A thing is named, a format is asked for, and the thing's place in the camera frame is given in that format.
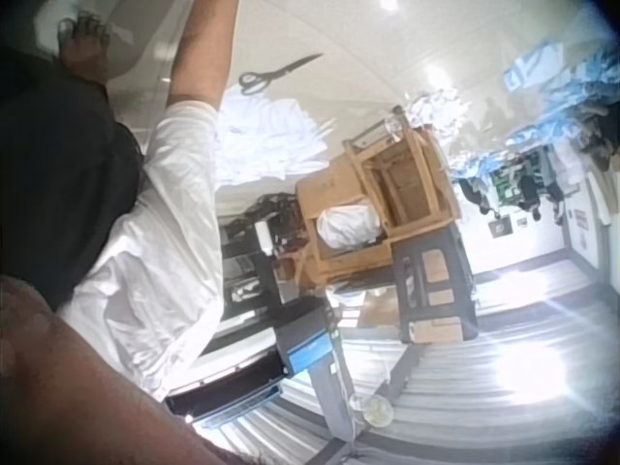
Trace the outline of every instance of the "white shirt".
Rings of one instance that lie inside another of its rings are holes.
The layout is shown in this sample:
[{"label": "white shirt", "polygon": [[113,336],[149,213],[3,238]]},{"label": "white shirt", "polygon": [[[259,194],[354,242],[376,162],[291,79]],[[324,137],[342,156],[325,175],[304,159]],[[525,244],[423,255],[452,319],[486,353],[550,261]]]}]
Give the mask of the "white shirt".
[{"label": "white shirt", "polygon": [[212,338],[224,309],[215,214],[217,113],[169,107],[149,144],[148,181],[114,223],[98,261],[59,315],[156,399]]}]

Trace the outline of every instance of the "scissors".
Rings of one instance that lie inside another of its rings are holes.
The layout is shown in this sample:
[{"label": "scissors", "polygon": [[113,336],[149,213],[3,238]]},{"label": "scissors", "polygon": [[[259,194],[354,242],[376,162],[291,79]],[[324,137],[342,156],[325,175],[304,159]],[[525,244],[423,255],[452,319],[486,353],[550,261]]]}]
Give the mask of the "scissors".
[{"label": "scissors", "polygon": [[243,73],[241,76],[239,76],[241,94],[254,95],[262,92],[271,84],[273,80],[286,76],[288,73],[293,72],[294,70],[305,65],[306,63],[310,63],[311,61],[316,60],[320,56],[323,56],[323,54],[315,53],[314,55],[306,56],[305,58],[301,58],[300,60],[291,63],[289,66],[285,66],[284,68],[278,71],[273,71],[271,73]]}]

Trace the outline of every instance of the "white plastic bag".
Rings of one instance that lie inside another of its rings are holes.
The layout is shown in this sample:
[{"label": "white plastic bag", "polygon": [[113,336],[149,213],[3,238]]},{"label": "white plastic bag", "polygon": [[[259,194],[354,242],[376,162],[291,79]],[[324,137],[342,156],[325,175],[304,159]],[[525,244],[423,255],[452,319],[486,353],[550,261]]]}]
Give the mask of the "white plastic bag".
[{"label": "white plastic bag", "polygon": [[381,220],[368,202],[328,208],[317,221],[319,236],[332,249],[350,250],[375,240],[381,234]]}]

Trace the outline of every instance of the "white bag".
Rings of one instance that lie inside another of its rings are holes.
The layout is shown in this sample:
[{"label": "white bag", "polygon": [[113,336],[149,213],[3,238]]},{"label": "white bag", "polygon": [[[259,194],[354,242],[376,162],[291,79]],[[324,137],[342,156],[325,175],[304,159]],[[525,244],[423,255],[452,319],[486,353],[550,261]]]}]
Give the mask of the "white bag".
[{"label": "white bag", "polygon": [[317,221],[319,236],[332,249],[350,250],[375,240],[381,220],[368,201],[328,208]]}]

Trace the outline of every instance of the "skin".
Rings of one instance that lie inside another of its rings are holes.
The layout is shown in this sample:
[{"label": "skin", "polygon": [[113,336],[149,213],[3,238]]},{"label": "skin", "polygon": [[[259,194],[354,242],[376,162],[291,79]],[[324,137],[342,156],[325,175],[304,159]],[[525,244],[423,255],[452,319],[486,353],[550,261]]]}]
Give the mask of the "skin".
[{"label": "skin", "polygon": [[[198,100],[219,107],[236,11],[236,0],[195,0],[172,69],[169,105]],[[109,36],[98,18],[63,21],[58,40],[70,74],[106,84]],[[19,462],[246,463],[112,370],[32,287],[4,276],[0,284],[0,439]]]}]

